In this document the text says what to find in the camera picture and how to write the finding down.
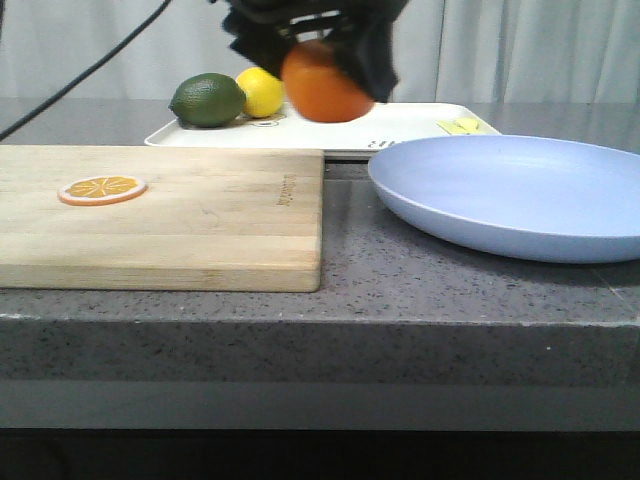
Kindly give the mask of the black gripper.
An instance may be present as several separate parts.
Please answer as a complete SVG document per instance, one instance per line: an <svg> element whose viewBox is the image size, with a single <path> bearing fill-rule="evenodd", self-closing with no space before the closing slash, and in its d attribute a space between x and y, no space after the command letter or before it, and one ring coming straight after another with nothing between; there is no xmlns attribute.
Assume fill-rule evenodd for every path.
<svg viewBox="0 0 640 480"><path fill-rule="evenodd" d="M281 78L284 61L298 43L292 25L332 29L329 45L341 71L378 103L387 103L398 83L392 61L392 22L407 1L228 1L223 29L230 48Z"/></svg>

